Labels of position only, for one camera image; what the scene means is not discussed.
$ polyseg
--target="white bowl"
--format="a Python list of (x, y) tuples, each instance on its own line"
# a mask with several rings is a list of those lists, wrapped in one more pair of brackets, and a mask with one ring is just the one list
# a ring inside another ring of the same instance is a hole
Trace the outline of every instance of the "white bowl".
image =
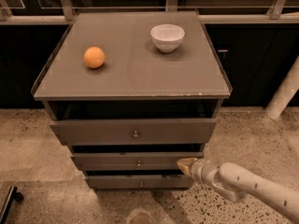
[(155, 26), (150, 31), (151, 40), (162, 52), (172, 52), (182, 42), (185, 31), (173, 24), (162, 24)]

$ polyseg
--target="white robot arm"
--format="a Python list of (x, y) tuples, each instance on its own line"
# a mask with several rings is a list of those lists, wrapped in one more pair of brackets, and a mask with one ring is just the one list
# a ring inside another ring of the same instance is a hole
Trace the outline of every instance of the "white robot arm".
[(179, 169), (197, 183), (205, 183), (223, 198), (243, 202), (247, 193), (272, 207), (293, 223), (299, 223), (299, 193), (264, 179), (234, 163), (217, 165), (205, 159), (178, 161)]

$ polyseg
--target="concrete floor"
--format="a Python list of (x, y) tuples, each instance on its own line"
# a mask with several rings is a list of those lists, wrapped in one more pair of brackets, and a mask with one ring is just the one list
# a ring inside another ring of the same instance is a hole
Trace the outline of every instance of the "concrete floor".
[[(259, 200), (225, 201), (206, 185), (184, 191), (94, 192), (49, 127), (44, 110), (0, 110), (0, 204), (8, 187), (23, 194), (7, 223), (291, 223)], [(205, 155), (231, 161), (299, 191), (299, 107), (278, 120), (261, 107), (222, 108)]]

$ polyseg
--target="white pipe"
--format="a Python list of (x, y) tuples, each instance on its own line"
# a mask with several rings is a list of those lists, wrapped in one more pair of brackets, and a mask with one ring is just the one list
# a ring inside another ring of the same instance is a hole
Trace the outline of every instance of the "white pipe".
[(278, 91), (273, 96), (272, 100), (265, 109), (268, 117), (277, 119), (289, 101), (299, 90), (299, 56), (293, 64), (288, 75), (284, 78)]

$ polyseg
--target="gray drawer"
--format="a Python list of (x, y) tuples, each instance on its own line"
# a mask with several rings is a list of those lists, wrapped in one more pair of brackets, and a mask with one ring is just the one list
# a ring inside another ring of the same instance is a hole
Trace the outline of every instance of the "gray drawer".
[(74, 154), (72, 160), (81, 171), (178, 169), (177, 160), (203, 157), (202, 152), (173, 153), (93, 153)]
[(89, 176), (91, 189), (188, 189), (193, 180), (185, 175)]
[(53, 121), (62, 144), (207, 143), (216, 119), (106, 119)]

